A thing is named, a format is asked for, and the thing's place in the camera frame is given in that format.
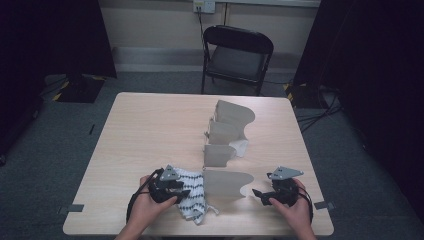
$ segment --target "human hand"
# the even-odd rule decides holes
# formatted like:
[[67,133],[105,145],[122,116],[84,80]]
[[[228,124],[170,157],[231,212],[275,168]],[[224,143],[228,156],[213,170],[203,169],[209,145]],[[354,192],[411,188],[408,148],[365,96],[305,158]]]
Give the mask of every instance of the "human hand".
[[[293,180],[300,187],[299,192],[306,195],[305,186],[297,179]],[[315,234],[311,227],[311,221],[309,216],[309,203],[306,199],[299,197],[296,203],[287,207],[286,205],[280,203],[274,198],[270,198],[269,201],[277,209],[277,211],[283,215],[287,220],[289,226],[295,231],[296,236],[301,240],[310,240],[316,239]]]
[[[140,186],[143,185],[149,176],[140,178]],[[131,210],[127,225],[121,230],[116,239],[138,239],[143,231],[166,209],[170,208],[177,201],[174,196],[165,202],[157,203],[149,193],[147,187],[140,190]]]

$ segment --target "table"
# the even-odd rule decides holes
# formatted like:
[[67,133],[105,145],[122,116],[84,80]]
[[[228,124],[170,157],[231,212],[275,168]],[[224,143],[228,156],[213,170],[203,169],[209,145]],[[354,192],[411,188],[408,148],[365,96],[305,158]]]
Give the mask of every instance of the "table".
[[[245,128],[249,146],[243,158],[228,162],[224,171],[246,172],[255,180],[246,185],[247,197],[207,196],[220,210],[206,214],[199,226],[182,218],[177,207],[163,213],[146,231],[155,236],[281,236],[292,235],[273,207],[262,206],[251,189],[271,191],[266,173],[281,165],[302,170],[299,176],[313,202],[324,201],[290,102],[285,98],[120,93],[112,106],[73,204],[63,226],[69,235],[116,235],[139,178],[171,164],[201,171],[204,135],[217,101],[221,99],[255,112]],[[327,209],[314,209],[317,235],[331,235]]]

